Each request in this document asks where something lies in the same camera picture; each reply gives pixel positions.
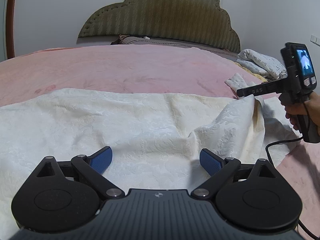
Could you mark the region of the brown wooden door frame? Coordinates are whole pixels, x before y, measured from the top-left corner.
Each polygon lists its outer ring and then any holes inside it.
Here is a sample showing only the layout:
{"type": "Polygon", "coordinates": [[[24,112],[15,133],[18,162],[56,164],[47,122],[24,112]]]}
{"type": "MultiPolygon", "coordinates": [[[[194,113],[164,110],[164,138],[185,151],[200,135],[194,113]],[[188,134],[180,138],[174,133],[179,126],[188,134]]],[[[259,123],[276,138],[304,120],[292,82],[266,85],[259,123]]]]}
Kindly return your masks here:
{"type": "Polygon", "coordinates": [[[12,59],[15,57],[14,48],[14,10],[16,0],[7,0],[7,9],[5,17],[5,38],[7,58],[12,59]]]}

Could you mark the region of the pink bed blanket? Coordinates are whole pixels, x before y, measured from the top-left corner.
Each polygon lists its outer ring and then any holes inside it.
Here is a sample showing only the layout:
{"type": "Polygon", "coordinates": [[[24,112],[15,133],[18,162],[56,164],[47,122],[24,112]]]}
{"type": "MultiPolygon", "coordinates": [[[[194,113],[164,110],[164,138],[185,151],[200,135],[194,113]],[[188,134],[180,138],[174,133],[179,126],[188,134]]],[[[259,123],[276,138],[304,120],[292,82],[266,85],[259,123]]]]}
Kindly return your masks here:
{"type": "Polygon", "coordinates": [[[248,85],[258,82],[236,63],[197,48],[118,45],[43,50],[1,63],[1,107],[65,88],[237,99],[226,85],[237,73],[248,85]]]}

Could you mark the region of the white textured pants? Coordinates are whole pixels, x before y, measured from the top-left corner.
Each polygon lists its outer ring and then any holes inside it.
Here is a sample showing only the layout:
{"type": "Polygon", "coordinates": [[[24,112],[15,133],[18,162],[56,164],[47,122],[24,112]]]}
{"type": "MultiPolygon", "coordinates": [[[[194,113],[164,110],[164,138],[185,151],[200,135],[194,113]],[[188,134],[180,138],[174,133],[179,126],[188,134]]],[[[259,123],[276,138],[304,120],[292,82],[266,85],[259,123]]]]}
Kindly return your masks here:
{"type": "Polygon", "coordinates": [[[1,239],[18,230],[11,201],[48,155],[70,160],[105,146],[105,177],[127,191],[193,190],[208,178],[207,148],[243,163],[265,158],[265,146],[294,139],[276,97],[212,98],[194,94],[120,94],[65,88],[1,107],[1,239]]]}

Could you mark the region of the olive padded headboard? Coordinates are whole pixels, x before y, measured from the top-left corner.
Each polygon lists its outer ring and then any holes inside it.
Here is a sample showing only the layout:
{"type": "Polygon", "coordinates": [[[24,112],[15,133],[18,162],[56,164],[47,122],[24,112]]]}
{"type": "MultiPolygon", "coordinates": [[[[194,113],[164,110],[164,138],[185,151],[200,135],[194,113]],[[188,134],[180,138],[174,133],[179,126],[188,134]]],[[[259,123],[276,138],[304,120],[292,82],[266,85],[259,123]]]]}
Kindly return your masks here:
{"type": "Polygon", "coordinates": [[[124,0],[104,6],[79,38],[137,35],[188,41],[240,52],[240,38],[220,0],[124,0]]]}

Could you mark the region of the white printed folded quilt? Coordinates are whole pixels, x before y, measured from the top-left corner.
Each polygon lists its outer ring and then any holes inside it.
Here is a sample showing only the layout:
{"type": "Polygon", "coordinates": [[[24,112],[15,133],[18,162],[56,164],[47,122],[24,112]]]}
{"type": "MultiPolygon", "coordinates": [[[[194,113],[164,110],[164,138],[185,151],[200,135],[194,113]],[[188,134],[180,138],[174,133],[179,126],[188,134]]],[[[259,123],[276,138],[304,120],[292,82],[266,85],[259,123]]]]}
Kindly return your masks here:
{"type": "Polygon", "coordinates": [[[251,49],[240,51],[236,62],[253,74],[258,74],[267,80],[287,78],[287,70],[280,61],[251,49]]]}

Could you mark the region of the grey striped pillow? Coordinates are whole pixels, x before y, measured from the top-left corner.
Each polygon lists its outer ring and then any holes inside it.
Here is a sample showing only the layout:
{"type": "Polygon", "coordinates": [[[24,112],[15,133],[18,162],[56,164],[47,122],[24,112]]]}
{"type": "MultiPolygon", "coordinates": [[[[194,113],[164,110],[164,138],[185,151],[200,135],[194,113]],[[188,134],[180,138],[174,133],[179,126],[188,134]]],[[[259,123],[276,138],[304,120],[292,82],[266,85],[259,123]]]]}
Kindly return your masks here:
{"type": "Polygon", "coordinates": [[[153,38],[153,37],[139,37],[139,36],[130,36],[130,35],[119,35],[118,38],[111,42],[111,45],[118,44],[135,44],[135,45],[144,45],[144,44],[152,44],[159,46],[170,46],[170,47],[179,47],[179,48],[198,48],[201,50],[205,50],[211,52],[213,54],[219,55],[225,59],[229,59],[233,62],[236,62],[238,57],[238,53],[230,52],[227,49],[215,48],[212,46],[187,42],[187,41],[179,41],[179,40],[166,40],[162,38],[153,38]]]}

